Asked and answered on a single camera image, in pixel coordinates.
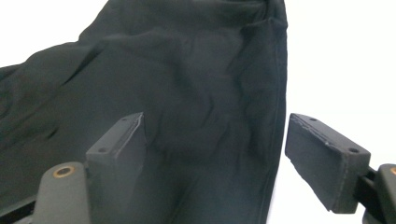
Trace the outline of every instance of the round hole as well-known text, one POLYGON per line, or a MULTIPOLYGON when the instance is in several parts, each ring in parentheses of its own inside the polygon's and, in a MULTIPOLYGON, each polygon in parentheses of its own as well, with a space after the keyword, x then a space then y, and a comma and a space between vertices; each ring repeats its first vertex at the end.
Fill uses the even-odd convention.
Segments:
POLYGON ((396 167, 390 168, 390 171, 391 171, 394 175, 396 175, 396 167))
POLYGON ((350 148, 349 151, 352 152, 352 153, 359 153, 359 151, 356 148, 353 148, 353 147, 350 148))
POLYGON ((55 178, 63 178, 68 175, 71 175, 75 172, 75 168, 73 166, 63 166, 53 172, 53 177, 55 178))
POLYGON ((101 147, 98 149, 98 152, 105 153, 105 152, 107 152, 107 148, 101 147))

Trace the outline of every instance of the black fabric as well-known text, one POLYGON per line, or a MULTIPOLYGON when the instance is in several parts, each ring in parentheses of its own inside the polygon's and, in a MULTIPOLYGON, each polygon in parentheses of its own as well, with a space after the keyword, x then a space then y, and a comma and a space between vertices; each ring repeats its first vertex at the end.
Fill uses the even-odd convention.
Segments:
POLYGON ((0 70, 0 207, 143 111, 134 223, 265 223, 286 29, 282 0, 110 0, 78 42, 0 70))

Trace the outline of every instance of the wrinkled fabric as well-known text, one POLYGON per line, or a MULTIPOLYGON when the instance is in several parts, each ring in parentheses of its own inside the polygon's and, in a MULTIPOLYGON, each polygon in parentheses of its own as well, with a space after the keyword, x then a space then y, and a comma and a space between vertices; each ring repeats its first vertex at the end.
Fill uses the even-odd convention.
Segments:
POLYGON ((133 223, 265 223, 286 29, 283 0, 109 0, 78 42, 0 69, 0 207, 144 112, 133 223))

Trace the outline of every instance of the white background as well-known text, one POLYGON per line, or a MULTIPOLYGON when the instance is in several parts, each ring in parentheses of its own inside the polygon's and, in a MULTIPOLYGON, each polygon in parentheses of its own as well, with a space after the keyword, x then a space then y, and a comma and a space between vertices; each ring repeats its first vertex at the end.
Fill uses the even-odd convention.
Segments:
MULTIPOLYGON (((105 0, 0 0, 0 67, 78 40, 105 0)), ((286 0, 288 112, 320 119, 396 163, 395 0, 286 0)), ((268 224, 361 223, 327 212, 283 153, 268 224)))

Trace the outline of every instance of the dark cloth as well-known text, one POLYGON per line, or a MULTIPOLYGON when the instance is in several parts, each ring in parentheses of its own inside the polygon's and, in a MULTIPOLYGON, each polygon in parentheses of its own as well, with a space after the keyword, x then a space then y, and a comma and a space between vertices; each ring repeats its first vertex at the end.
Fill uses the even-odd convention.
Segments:
POLYGON ((0 207, 144 112, 133 223, 265 223, 286 29, 283 0, 109 0, 78 42, 0 69, 0 207))

